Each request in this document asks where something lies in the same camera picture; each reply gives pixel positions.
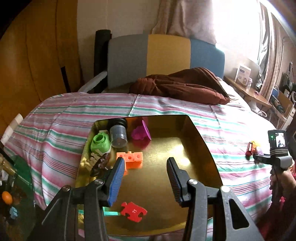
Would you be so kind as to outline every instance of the wooden wardrobe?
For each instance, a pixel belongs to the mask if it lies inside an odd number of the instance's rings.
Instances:
[[[81,86],[78,0],[32,0],[0,39],[0,136],[13,118]]]

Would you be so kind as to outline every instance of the metal screw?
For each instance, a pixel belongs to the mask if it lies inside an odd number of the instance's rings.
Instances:
[[[64,192],[68,192],[69,190],[70,190],[70,186],[69,185],[66,185],[66,186],[63,186],[62,187],[62,190],[64,191]]]
[[[95,183],[96,185],[101,185],[101,184],[103,184],[103,180],[101,180],[101,179],[96,179],[96,180],[94,181],[94,183]]]
[[[230,188],[229,188],[228,186],[222,186],[222,187],[221,187],[221,190],[222,190],[223,192],[229,192],[229,191],[230,191]]]
[[[196,185],[198,182],[195,179],[190,179],[188,181],[191,185]]]

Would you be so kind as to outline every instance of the black lid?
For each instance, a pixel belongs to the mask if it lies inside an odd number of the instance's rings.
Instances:
[[[107,130],[110,131],[110,128],[112,126],[116,126],[116,125],[121,125],[124,128],[128,127],[128,123],[127,123],[125,118],[114,118],[114,119],[109,119],[108,120]]]

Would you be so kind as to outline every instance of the striped bedsheet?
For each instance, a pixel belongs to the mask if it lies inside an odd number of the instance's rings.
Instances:
[[[58,190],[74,185],[81,153],[96,120],[140,115],[186,114],[208,146],[224,185],[238,196],[254,220],[271,203],[268,165],[245,158],[249,141],[269,153],[267,131],[274,126],[239,102],[196,104],[171,98],[133,94],[68,93],[53,96],[15,129],[5,145],[31,166],[35,199],[42,208]],[[212,222],[208,225],[211,236]]]

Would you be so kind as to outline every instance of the gold tray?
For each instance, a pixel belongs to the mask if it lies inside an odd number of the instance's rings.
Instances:
[[[131,131],[144,119],[152,140],[134,141]],[[116,152],[143,152],[143,168],[129,169],[122,179],[117,201],[109,211],[121,212],[123,202],[134,202],[145,208],[148,213],[139,223],[132,222],[125,216],[105,216],[107,232],[116,236],[150,236],[183,229],[186,224],[187,208],[181,208],[175,201],[166,171],[166,161],[174,157],[179,168],[188,172],[191,178],[204,185],[220,188],[222,181],[211,153],[198,130],[187,115],[153,115],[127,117],[128,144],[124,148],[112,148],[111,167],[116,159]],[[105,130],[108,120],[96,121],[88,135],[81,156],[76,179],[76,187],[87,185],[90,178],[90,144],[99,130]],[[208,218],[212,209],[209,206]],[[83,214],[79,214],[79,228],[83,229]]]

